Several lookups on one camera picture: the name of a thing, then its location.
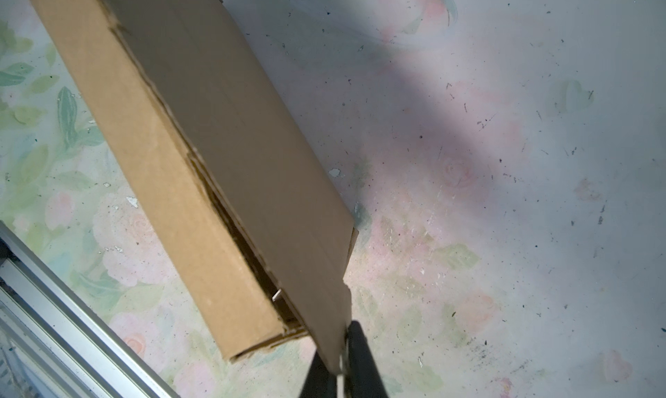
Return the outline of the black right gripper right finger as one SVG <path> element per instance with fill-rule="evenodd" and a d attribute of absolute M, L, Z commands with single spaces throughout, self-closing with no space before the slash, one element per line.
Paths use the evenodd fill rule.
<path fill-rule="evenodd" d="M 388 398 L 389 395 L 359 321 L 352 321 L 346 335 L 344 393 L 350 398 Z"/>

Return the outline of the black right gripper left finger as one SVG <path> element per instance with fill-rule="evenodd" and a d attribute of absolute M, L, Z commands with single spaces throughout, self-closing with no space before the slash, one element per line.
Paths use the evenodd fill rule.
<path fill-rule="evenodd" d="M 337 398 L 338 378 L 331 374 L 319 354 L 313 356 L 299 398 Z"/>

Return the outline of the brown cardboard box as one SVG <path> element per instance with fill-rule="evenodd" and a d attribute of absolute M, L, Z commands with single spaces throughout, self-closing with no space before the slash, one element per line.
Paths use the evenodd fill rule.
<path fill-rule="evenodd" d="M 341 371 L 354 220 L 222 0 L 30 0 L 223 357 Z"/>

